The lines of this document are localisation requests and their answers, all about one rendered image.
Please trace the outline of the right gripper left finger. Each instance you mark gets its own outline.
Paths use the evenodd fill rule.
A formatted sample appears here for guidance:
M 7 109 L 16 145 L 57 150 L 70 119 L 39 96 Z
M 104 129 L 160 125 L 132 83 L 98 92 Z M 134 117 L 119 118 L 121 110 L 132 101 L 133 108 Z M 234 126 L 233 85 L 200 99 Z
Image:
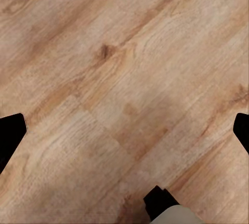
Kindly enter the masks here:
M 26 133 L 21 113 L 0 119 L 0 174 Z

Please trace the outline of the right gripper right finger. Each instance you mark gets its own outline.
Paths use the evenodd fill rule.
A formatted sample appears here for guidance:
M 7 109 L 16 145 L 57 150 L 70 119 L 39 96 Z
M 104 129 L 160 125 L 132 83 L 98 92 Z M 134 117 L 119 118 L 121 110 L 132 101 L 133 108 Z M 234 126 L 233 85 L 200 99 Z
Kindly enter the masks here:
M 249 115 L 238 113 L 234 121 L 233 131 L 249 154 Z

